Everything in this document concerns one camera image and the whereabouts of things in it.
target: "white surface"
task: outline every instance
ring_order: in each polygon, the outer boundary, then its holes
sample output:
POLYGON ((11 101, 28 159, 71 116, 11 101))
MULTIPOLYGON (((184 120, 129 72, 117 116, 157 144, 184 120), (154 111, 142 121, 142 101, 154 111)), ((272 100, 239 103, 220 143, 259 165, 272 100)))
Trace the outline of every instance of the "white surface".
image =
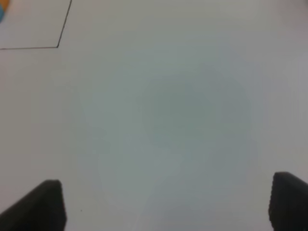
POLYGON ((270 231, 307 44, 300 0, 74 0, 59 49, 0 52, 0 208, 58 178, 68 231, 270 231))
POLYGON ((70 0, 12 0, 0 23, 0 49, 56 47, 70 0))

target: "black line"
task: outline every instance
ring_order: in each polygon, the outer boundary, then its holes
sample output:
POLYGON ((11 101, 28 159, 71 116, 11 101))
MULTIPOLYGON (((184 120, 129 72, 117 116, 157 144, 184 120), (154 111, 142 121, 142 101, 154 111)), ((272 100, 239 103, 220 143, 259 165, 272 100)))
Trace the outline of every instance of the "black line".
POLYGON ((61 31, 61 34, 60 34, 60 38, 59 38, 59 41, 58 41, 57 48, 59 47, 61 39, 62 39, 62 34, 63 34, 64 27, 65 27, 65 24, 66 24, 66 21, 67 21, 69 10, 71 9, 72 1, 73 0, 70 0, 70 2, 69 2, 69 6, 68 6, 68 9, 67 9, 66 17, 65 17, 65 20, 64 20, 64 23, 63 23, 63 27, 62 27, 62 31, 61 31))
POLYGON ((59 41, 58 41, 58 45, 57 45, 56 47, 17 47, 17 48, 0 48, 0 51, 9 51, 9 50, 32 50, 32 49, 55 49, 55 48, 58 48, 59 45, 60 45, 60 41, 61 41, 61 39, 62 39, 62 34, 63 34, 64 27, 65 27, 65 24, 66 24, 66 21, 67 21, 68 13, 69 13, 69 11, 70 11, 70 9, 71 9, 72 1, 73 1, 73 0, 70 0, 70 2, 69 2, 69 6, 68 6, 68 9, 67 9, 67 13, 66 13, 66 16, 65 16, 64 23, 63 23, 63 27, 62 27, 62 31, 61 31, 61 34, 60 34, 60 38, 59 38, 59 41))
POLYGON ((0 51, 3 50, 30 50, 30 49, 54 49, 57 47, 17 47, 17 48, 0 48, 0 51))

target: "black object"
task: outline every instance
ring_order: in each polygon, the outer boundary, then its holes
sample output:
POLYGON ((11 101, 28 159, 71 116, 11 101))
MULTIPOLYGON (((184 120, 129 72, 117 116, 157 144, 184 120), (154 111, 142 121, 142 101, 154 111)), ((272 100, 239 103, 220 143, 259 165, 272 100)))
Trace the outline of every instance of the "black object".
POLYGON ((274 175, 269 204, 274 231, 308 231, 308 184, 288 172, 274 175))
POLYGON ((63 231, 66 213, 61 183, 47 180, 0 215, 0 231, 63 231))

